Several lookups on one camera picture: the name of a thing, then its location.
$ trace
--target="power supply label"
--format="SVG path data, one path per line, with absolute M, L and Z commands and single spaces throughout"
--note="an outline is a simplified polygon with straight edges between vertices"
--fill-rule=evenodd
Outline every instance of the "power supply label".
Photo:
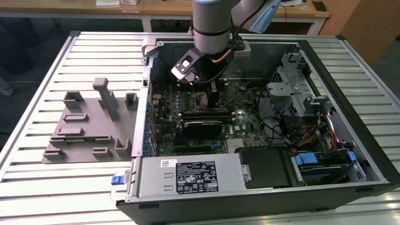
M 176 192 L 181 194 L 218 191 L 214 161 L 176 164 Z

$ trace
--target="motherboard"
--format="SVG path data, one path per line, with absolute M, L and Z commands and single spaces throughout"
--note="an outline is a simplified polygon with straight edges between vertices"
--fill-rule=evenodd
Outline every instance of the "motherboard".
M 157 156 L 229 153 L 232 144 L 234 147 L 264 146 L 268 137 L 256 108 L 258 92 L 260 87 L 250 87 L 245 80 L 225 81 L 218 106 L 206 108 L 205 92 L 154 84 Z M 221 121 L 221 133 L 210 138 L 185 138 L 184 117 Z

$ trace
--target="aluminum slotted table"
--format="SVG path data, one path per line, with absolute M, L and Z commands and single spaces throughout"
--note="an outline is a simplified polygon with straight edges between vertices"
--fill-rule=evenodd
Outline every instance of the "aluminum slotted table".
M 249 39 L 308 40 L 333 79 L 400 169 L 400 101 L 366 66 L 345 40 L 317 36 L 244 35 Z M 110 177 L 129 169 L 130 162 L 41 164 L 66 91 L 92 90 L 96 77 L 106 77 L 116 97 L 141 88 L 145 66 L 142 42 L 148 38 L 189 38 L 178 33 L 81 32 L 68 37 L 54 63 L 33 96 L 9 141 L 0 153 L 0 223 L 20 224 L 134 224 L 114 201 L 126 186 L 117 186 L 110 199 Z M 314 78 L 322 94 L 321 85 Z M 190 224 L 398 224 L 397 191 L 358 199 L 334 210 L 250 217 Z

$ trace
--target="circuit board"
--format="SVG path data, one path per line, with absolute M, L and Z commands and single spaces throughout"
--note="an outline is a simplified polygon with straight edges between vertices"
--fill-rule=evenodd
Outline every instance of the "circuit board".
M 182 147 L 212 146 L 209 154 L 228 153 L 226 139 L 241 138 L 244 146 L 262 146 L 266 144 L 265 131 L 260 124 L 260 116 L 254 108 L 260 88 L 248 88 L 245 81 L 226 82 L 220 93 L 220 105 L 217 108 L 202 108 L 205 93 L 180 91 L 172 85 L 157 87 L 153 92 L 157 130 L 157 156 L 185 155 L 176 149 Z M 182 122 L 178 114 L 201 112 L 229 112 L 232 121 L 222 124 L 221 134 L 212 139 L 185 139 L 177 143 L 177 135 L 182 135 Z

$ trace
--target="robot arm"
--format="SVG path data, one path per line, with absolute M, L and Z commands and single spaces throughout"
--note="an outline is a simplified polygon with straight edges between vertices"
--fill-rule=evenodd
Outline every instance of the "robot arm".
M 194 48 L 186 52 L 172 69 L 177 79 L 193 84 L 198 79 L 198 71 L 193 70 L 193 66 L 200 60 L 220 63 L 233 51 L 242 51 L 244 45 L 236 43 L 240 39 L 240 28 L 262 33 L 278 4 L 280 0 L 193 0 Z M 229 40 L 232 25 L 238 28 Z

